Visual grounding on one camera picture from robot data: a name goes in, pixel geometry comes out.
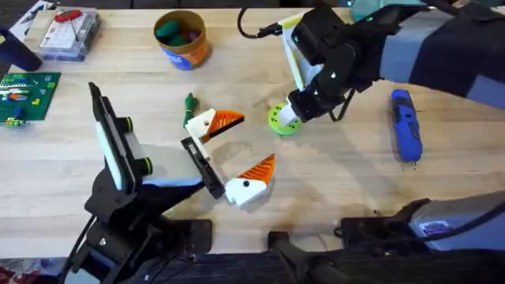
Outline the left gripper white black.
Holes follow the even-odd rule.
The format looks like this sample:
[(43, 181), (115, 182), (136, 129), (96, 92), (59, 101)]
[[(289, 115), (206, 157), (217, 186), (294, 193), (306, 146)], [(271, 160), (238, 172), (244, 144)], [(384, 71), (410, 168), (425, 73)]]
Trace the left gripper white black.
[[(205, 144), (244, 120), (244, 114), (211, 108), (189, 119), (185, 128), (192, 138)], [(195, 185), (198, 181), (202, 181), (200, 172), (182, 146), (142, 144), (132, 135), (132, 153), (136, 159), (148, 157), (154, 166), (152, 174), (144, 179), (145, 184)], [(238, 207), (246, 205), (267, 192), (274, 172), (275, 154), (271, 154), (242, 174), (230, 179), (225, 184), (225, 197)], [(171, 219), (203, 219), (210, 217), (213, 208), (218, 204), (219, 200), (203, 188), (165, 211), (163, 216)]]

